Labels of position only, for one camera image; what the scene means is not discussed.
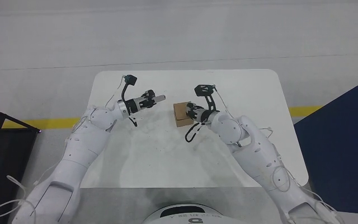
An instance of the yellow floor line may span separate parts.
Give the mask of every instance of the yellow floor line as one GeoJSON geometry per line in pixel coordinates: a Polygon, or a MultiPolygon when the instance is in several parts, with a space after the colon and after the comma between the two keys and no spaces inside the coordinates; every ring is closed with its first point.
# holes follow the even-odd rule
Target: yellow floor line
{"type": "MultiPolygon", "coordinates": [[[[289,108],[291,117],[308,116],[321,108],[321,106],[293,106],[289,108]]],[[[23,122],[44,129],[62,129],[72,128],[79,118],[52,118],[52,119],[37,119],[37,120],[23,120],[23,122]]],[[[3,128],[21,128],[22,126],[11,121],[5,121],[3,128]]]]}
{"type": "Polygon", "coordinates": [[[322,106],[292,106],[289,108],[291,117],[303,117],[308,116],[316,110],[320,109],[322,106]]]}

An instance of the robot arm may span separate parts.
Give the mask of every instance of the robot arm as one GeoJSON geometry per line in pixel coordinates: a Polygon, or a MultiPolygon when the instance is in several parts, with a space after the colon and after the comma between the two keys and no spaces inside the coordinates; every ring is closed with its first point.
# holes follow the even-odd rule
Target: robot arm
{"type": "MultiPolygon", "coordinates": [[[[122,100],[111,108],[91,107],[86,110],[67,138],[64,156],[53,173],[27,197],[26,200],[36,209],[36,223],[69,223],[79,204],[81,181],[105,148],[115,123],[165,99],[164,95],[156,97],[153,90],[149,90],[139,98],[125,101],[124,92],[128,85],[134,85],[136,78],[127,75],[125,80],[122,100]]],[[[12,223],[30,223],[31,219],[34,219],[33,208],[23,204],[12,223]]]]}
{"type": "Polygon", "coordinates": [[[310,212],[306,212],[301,218],[316,216],[328,223],[341,223],[334,212],[302,191],[285,168],[275,146],[250,118],[233,118],[229,113],[216,110],[211,97],[214,89],[216,90],[215,86],[211,85],[195,88],[197,96],[205,96],[208,104],[211,103],[211,110],[190,102],[187,104],[187,115],[218,134],[241,168],[258,182],[274,201],[282,222],[297,223],[294,212],[302,206],[308,206],[310,212]],[[248,137],[251,142],[241,146],[239,142],[248,137]]]}

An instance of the white table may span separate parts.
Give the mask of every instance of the white table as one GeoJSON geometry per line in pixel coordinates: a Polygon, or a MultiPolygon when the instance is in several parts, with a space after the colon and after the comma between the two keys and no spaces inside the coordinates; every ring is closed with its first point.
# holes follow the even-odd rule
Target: white table
{"type": "MultiPolygon", "coordinates": [[[[153,89],[166,100],[135,114],[138,127],[130,120],[118,122],[106,149],[89,167],[81,188],[173,188],[259,186],[237,164],[219,137],[202,128],[191,143],[184,140],[190,128],[177,128],[173,103],[192,101],[198,84],[215,84],[234,116],[247,115],[259,128],[274,130],[274,143],[286,167],[304,185],[308,173],[277,74],[268,69],[204,71],[108,71],[93,83],[89,105],[104,106],[124,74],[138,77],[129,86],[126,99],[153,89]]],[[[120,99],[116,92],[112,101],[120,99]]],[[[224,106],[213,95],[218,110],[224,106]]]]}

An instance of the white wire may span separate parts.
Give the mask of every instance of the white wire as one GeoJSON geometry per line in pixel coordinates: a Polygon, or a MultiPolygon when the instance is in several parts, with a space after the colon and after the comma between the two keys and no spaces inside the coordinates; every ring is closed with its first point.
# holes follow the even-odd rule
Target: white wire
{"type": "Polygon", "coordinates": [[[63,156],[65,155],[66,145],[65,145],[65,147],[64,147],[64,149],[63,149],[63,153],[62,153],[62,156],[61,156],[60,160],[57,161],[57,162],[56,162],[55,164],[53,164],[52,166],[50,166],[49,168],[47,168],[47,170],[45,170],[45,171],[43,172],[43,174],[40,176],[40,178],[39,178],[37,181],[34,182],[34,186],[36,186],[36,185],[39,184],[39,182],[41,181],[41,179],[43,178],[43,176],[46,174],[47,171],[51,170],[52,168],[54,168],[55,166],[57,166],[58,163],[61,162],[63,156]]]}
{"type": "Polygon", "coordinates": [[[260,130],[268,130],[269,132],[271,132],[267,138],[269,138],[273,133],[274,133],[274,130],[271,128],[271,127],[267,127],[267,128],[260,128],[260,130]]]}
{"type": "Polygon", "coordinates": [[[13,203],[13,202],[18,202],[17,206],[16,206],[13,210],[10,210],[10,211],[8,211],[8,212],[6,212],[6,213],[4,213],[4,214],[1,214],[0,217],[6,216],[7,214],[12,213],[13,211],[17,210],[20,206],[22,206],[22,204],[23,204],[24,202],[26,202],[26,203],[28,203],[28,204],[31,206],[31,208],[32,208],[32,210],[33,210],[33,212],[34,212],[34,224],[36,224],[36,208],[35,208],[35,206],[34,206],[31,202],[29,202],[28,200],[25,200],[25,197],[26,197],[26,188],[25,188],[19,181],[17,181],[15,178],[13,178],[12,176],[7,175],[6,178],[9,179],[9,180],[10,180],[11,182],[13,182],[14,184],[16,184],[17,186],[19,186],[19,187],[23,190],[23,196],[22,196],[22,199],[10,200],[10,201],[8,201],[8,202],[5,202],[5,203],[3,203],[3,204],[0,204],[0,207],[3,207],[3,206],[5,206],[5,205],[7,205],[7,204],[10,204],[10,203],[13,203]]]}
{"type": "Polygon", "coordinates": [[[215,91],[216,91],[216,93],[219,95],[220,99],[222,100],[222,102],[223,102],[223,104],[224,104],[224,106],[225,106],[225,111],[226,111],[228,114],[230,114],[230,116],[231,116],[232,118],[234,118],[234,116],[230,113],[228,107],[226,106],[226,104],[225,104],[225,102],[224,102],[222,96],[220,95],[219,91],[218,91],[216,88],[215,88],[215,91]]]}
{"type": "Polygon", "coordinates": [[[317,204],[318,204],[318,203],[321,203],[327,210],[334,211],[334,212],[336,213],[336,217],[339,217],[339,218],[340,218],[340,219],[337,218],[337,220],[338,220],[338,222],[339,222],[340,224],[345,224],[345,221],[344,221],[343,218],[338,214],[337,210],[335,210],[332,206],[330,206],[329,204],[327,204],[326,202],[324,202],[323,199],[321,198],[321,196],[319,196],[317,193],[315,193],[315,192],[313,192],[313,191],[310,191],[310,190],[304,188],[303,186],[301,186],[301,185],[296,181],[296,179],[293,177],[292,173],[286,168],[286,166],[285,166],[283,163],[282,163],[281,166],[277,166],[277,167],[274,169],[273,173],[272,173],[272,183],[274,184],[274,186],[275,186],[276,189],[278,189],[278,190],[281,191],[281,192],[287,192],[287,191],[290,189],[290,186],[291,186],[291,179],[289,178],[289,187],[288,187],[287,190],[281,190],[279,187],[277,187],[276,183],[274,182],[274,175],[275,175],[276,169],[279,168],[279,167],[284,168],[285,171],[287,172],[287,174],[288,174],[289,176],[291,176],[291,178],[293,179],[293,181],[294,181],[301,189],[303,189],[303,190],[305,190],[305,191],[307,191],[307,192],[310,192],[310,193],[316,195],[316,196],[319,198],[319,200],[316,201],[316,203],[315,203],[315,205],[314,205],[315,211],[317,210],[317,204]]]}
{"type": "Polygon", "coordinates": [[[106,105],[105,105],[105,108],[107,107],[107,104],[112,100],[112,98],[113,98],[114,95],[116,94],[116,92],[117,92],[117,90],[119,89],[119,87],[121,87],[123,78],[124,78],[124,76],[122,76],[121,83],[119,84],[119,86],[117,87],[117,89],[114,91],[114,93],[113,93],[113,95],[111,96],[111,98],[107,101],[107,103],[106,103],[106,105]]]}

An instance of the small brown box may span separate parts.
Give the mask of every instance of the small brown box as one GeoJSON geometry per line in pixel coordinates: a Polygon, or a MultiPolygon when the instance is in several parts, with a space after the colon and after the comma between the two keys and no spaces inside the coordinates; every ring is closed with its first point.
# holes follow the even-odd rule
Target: small brown box
{"type": "Polygon", "coordinates": [[[187,103],[188,102],[180,102],[178,104],[173,104],[175,123],[177,124],[177,127],[194,124],[194,121],[186,115],[187,103]]]}

